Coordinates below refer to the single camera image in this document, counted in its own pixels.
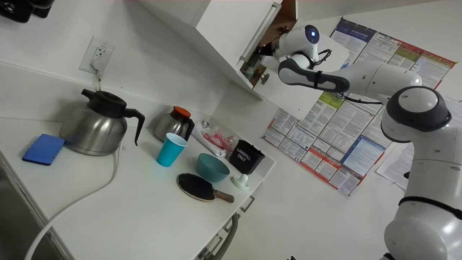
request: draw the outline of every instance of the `white countertop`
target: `white countertop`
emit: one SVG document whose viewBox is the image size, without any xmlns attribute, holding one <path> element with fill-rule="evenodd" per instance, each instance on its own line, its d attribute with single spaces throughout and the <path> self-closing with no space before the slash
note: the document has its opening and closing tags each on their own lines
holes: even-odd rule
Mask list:
<svg viewBox="0 0 462 260">
<path fill-rule="evenodd" d="M 21 160 L 23 151 L 41 133 L 57 135 L 59 124 L 25 120 L 0 120 L 0 150 L 46 218 L 72 200 L 98 189 L 112 174 L 114 156 L 92 157 L 62 148 L 51 166 Z M 161 143 L 144 128 L 138 146 L 128 128 L 119 164 L 109 186 L 66 212 L 54 225 L 75 258 L 173 258 L 190 260 L 222 228 L 262 182 L 274 160 L 264 157 L 249 174 L 249 189 L 236 189 L 229 177 L 215 185 L 232 193 L 233 203 L 215 199 L 199 202 L 176 186 L 179 173 L 194 170 L 199 153 L 194 138 L 171 167 L 154 157 Z M 236 169 L 226 161 L 230 176 Z"/>
</svg>

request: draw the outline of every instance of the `blue cup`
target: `blue cup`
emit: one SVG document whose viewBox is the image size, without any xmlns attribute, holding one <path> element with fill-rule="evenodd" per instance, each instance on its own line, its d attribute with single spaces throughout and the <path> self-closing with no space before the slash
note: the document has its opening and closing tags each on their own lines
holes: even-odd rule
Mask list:
<svg viewBox="0 0 462 260">
<path fill-rule="evenodd" d="M 174 133 L 167 133 L 157 156 L 157 163 L 170 167 L 177 156 L 183 151 L 186 140 Z"/>
</svg>

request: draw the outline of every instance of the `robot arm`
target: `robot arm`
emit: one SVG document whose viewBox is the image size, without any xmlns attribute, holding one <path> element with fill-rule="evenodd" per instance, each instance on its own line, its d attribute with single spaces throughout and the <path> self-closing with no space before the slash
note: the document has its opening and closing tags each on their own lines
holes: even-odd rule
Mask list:
<svg viewBox="0 0 462 260">
<path fill-rule="evenodd" d="M 333 72 L 316 70 L 321 62 L 319 36 L 316 40 L 310 31 L 316 30 L 304 26 L 271 44 L 271 59 L 277 60 L 272 69 L 280 79 L 378 99 L 385 105 L 384 134 L 414 144 L 405 195 L 385 229 L 391 254 L 382 260 L 462 258 L 462 128 L 448 124 L 444 99 L 423 86 L 417 73 L 386 63 L 355 62 Z"/>
</svg>

